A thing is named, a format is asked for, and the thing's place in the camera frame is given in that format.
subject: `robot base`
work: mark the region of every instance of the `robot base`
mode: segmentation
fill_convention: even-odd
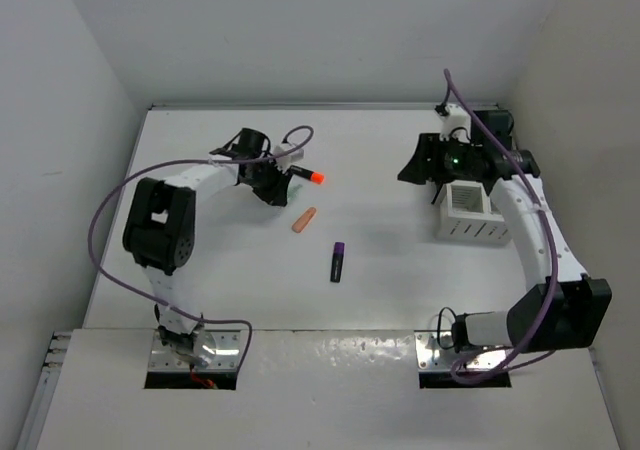
[[[206,368],[198,368],[195,375],[212,380],[215,389],[235,390],[240,360],[240,331],[205,330],[215,342],[213,360]],[[153,335],[147,367],[145,388],[204,388],[191,379],[187,356],[181,358],[169,345],[162,345],[159,333]]]
[[[470,363],[466,366],[466,372],[463,372],[463,374],[489,370],[504,360],[506,356],[505,350],[483,353],[471,360],[471,355],[475,354],[475,351],[456,353],[453,348],[448,349],[453,345],[451,332],[449,331],[440,332],[440,342],[445,347],[444,349],[438,345],[436,332],[415,332],[415,338],[420,388],[511,387],[511,380],[506,372],[472,387],[453,381],[450,374],[453,362],[465,355],[469,356]]]

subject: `white basket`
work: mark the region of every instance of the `white basket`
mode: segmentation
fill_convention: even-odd
[[[511,240],[502,215],[480,183],[448,183],[436,204],[440,205],[439,239],[492,245],[505,245]]]

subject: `robotic arm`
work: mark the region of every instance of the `robotic arm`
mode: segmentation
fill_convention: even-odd
[[[522,353],[587,347],[611,301],[611,289],[606,280],[590,278],[569,250],[546,206],[540,170],[531,153],[513,151],[511,155],[542,205],[533,202],[520,176],[496,149],[438,134],[420,135],[413,157],[398,175],[398,180],[417,185],[481,182],[502,213],[522,262],[528,289],[525,296],[508,311],[458,315],[452,326],[454,347],[457,351],[515,347],[532,326],[551,275],[540,210],[546,213],[558,252],[558,285],[549,311]]]
[[[289,166],[302,159],[303,151],[269,160],[265,157],[270,155],[270,147],[266,135],[244,128],[226,145],[210,152],[211,160],[236,160],[238,164],[201,164],[164,180],[144,178],[138,182],[123,245],[143,267],[156,297],[190,314],[199,314],[195,302],[184,292],[185,265],[194,248],[198,211],[218,192],[243,183],[268,205],[287,205],[292,176]],[[275,154],[292,148],[289,143],[281,143]],[[254,159],[260,161],[241,163]],[[155,312],[162,340],[182,353],[191,353],[201,325],[170,307],[156,306]]]

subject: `orange foam dart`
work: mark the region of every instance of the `orange foam dart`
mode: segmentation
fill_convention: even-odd
[[[300,216],[300,218],[296,220],[296,222],[291,226],[291,230],[293,230],[296,233],[302,232],[305,229],[305,227],[309,225],[309,222],[315,216],[316,212],[317,212],[316,207],[308,208],[307,211],[304,212]]]
[[[291,165],[289,167],[291,173],[297,175],[301,178],[306,178],[307,180],[311,180],[313,183],[317,183],[320,185],[324,182],[324,175],[318,172],[313,172],[311,170],[307,170],[306,168],[298,167],[297,165]]]
[[[311,181],[320,185],[322,182],[324,182],[324,175],[322,175],[321,173],[313,172],[313,174],[311,175]]]

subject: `purple marker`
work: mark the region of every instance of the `purple marker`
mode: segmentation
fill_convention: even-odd
[[[342,261],[344,260],[344,243],[336,242],[333,245],[333,258],[331,259],[331,281],[338,283],[342,276]]]

